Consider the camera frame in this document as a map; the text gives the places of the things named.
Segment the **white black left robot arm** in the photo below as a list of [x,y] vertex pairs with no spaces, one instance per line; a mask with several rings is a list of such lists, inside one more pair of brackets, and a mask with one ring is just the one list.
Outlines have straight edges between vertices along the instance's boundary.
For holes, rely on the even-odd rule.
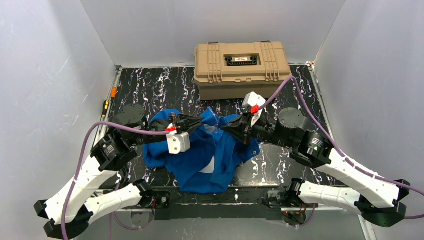
[[95,192],[137,157],[138,145],[163,142],[172,155],[189,150],[189,136],[201,126],[202,120],[171,112],[165,119],[148,122],[143,106],[130,104],[111,121],[103,121],[108,131],[93,146],[88,157],[80,156],[74,177],[56,195],[34,204],[37,215],[47,219],[46,235],[71,240],[99,218],[120,209],[168,207],[168,192],[155,193],[143,179],[100,196],[95,196]]

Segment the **yellow black handled screwdriver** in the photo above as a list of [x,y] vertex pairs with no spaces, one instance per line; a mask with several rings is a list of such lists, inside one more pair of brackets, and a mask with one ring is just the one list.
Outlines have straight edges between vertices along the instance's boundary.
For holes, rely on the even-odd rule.
[[109,106],[110,106],[110,101],[109,100],[105,100],[102,104],[102,112],[101,112],[101,117],[105,118],[107,116],[107,113],[109,111]]

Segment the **tan plastic toolbox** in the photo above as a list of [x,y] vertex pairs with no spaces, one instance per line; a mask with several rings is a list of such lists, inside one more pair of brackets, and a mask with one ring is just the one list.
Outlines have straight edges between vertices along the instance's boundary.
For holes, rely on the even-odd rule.
[[268,99],[291,75],[279,41],[210,42],[194,50],[194,81],[203,101],[243,99],[250,92]]

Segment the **orange handled screwdriver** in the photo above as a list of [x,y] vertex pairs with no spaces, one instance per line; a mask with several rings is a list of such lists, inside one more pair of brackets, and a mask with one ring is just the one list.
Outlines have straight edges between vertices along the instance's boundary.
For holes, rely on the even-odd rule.
[[110,98],[114,99],[116,97],[117,94],[117,87],[113,87],[110,93]]

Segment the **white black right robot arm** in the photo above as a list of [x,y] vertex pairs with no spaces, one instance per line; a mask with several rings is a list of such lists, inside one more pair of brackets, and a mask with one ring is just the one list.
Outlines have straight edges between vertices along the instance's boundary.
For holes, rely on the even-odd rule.
[[294,178],[283,191],[268,194],[270,208],[326,205],[356,213],[384,228],[404,220],[407,207],[402,199],[409,194],[408,183],[403,179],[389,183],[375,173],[368,176],[360,172],[357,164],[341,156],[326,136],[312,131],[312,126],[309,118],[289,107],[280,110],[276,123],[246,111],[222,129],[244,144],[258,140],[290,149],[290,157],[297,163],[343,183],[334,187]]

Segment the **blue zip jacket white lining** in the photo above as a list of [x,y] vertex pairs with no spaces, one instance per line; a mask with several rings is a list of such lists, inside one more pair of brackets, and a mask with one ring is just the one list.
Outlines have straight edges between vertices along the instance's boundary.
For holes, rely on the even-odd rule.
[[221,127],[237,117],[216,115],[211,109],[201,114],[201,126],[190,134],[190,149],[170,154],[166,141],[143,146],[143,159],[149,168],[165,167],[174,174],[184,193],[219,194],[226,192],[236,168],[260,153],[257,140],[245,145]]

